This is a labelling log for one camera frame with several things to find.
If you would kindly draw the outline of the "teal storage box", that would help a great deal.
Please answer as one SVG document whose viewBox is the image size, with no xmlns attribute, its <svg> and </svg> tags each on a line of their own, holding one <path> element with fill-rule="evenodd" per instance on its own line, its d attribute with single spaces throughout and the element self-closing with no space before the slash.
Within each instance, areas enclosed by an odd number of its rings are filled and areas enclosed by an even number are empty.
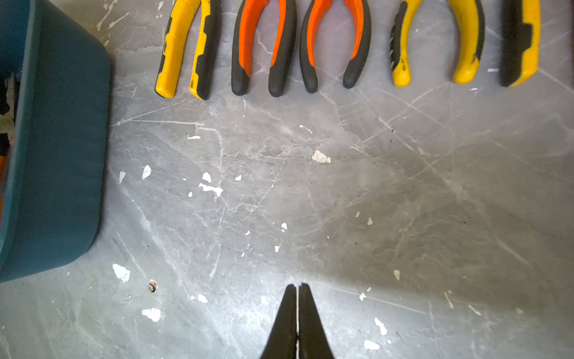
<svg viewBox="0 0 574 359">
<path fill-rule="evenodd" d="M 49 1 L 1 3 L 1 77 L 19 76 L 1 280 L 67 265 L 100 226 L 112 60 Z"/>
</svg>

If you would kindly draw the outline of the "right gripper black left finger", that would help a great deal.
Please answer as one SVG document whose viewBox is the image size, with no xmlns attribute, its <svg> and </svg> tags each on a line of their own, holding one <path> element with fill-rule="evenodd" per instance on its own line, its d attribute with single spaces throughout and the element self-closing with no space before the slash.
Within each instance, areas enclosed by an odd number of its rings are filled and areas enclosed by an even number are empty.
<svg viewBox="0 0 574 359">
<path fill-rule="evenodd" d="M 297 351 L 297 290 L 286 287 L 261 359 L 296 358 Z"/>
</svg>

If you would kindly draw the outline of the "orange long-nose pliers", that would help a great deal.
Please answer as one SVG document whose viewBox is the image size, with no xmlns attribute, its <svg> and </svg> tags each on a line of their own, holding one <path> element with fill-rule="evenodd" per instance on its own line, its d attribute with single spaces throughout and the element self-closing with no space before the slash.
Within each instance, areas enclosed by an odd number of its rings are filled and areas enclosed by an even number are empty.
<svg viewBox="0 0 574 359">
<path fill-rule="evenodd" d="M 334 59 L 344 88 L 360 80 L 372 42 L 372 14 L 367 1 L 311 1 L 299 36 L 299 62 L 304 87 L 310 94 L 326 79 L 320 70 Z"/>
</svg>

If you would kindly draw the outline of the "yellow black combination pliers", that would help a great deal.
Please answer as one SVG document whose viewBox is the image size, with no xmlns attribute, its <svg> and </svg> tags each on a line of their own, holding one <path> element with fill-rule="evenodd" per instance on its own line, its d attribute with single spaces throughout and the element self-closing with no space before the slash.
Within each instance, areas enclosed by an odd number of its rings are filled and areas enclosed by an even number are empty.
<svg viewBox="0 0 574 359">
<path fill-rule="evenodd" d="M 499 80 L 516 87 L 538 71 L 541 42 L 540 0 L 503 1 L 502 56 Z"/>
</svg>

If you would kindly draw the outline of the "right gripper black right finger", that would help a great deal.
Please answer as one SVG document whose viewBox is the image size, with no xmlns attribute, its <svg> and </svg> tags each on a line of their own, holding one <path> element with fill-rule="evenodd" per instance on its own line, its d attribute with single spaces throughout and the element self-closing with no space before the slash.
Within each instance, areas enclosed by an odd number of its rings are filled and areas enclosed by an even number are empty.
<svg viewBox="0 0 574 359">
<path fill-rule="evenodd" d="M 334 359 L 308 284 L 301 284 L 298 295 L 299 358 Z"/>
</svg>

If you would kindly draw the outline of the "yellow black long-nose pliers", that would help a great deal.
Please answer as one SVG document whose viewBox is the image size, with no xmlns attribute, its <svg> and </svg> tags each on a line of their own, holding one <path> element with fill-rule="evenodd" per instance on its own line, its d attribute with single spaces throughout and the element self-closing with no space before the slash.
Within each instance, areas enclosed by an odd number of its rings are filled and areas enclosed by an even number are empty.
<svg viewBox="0 0 574 359">
<path fill-rule="evenodd" d="M 472 82 L 481 65 L 481 1 L 401 1 L 390 31 L 390 75 L 403 88 L 447 80 Z"/>
</svg>

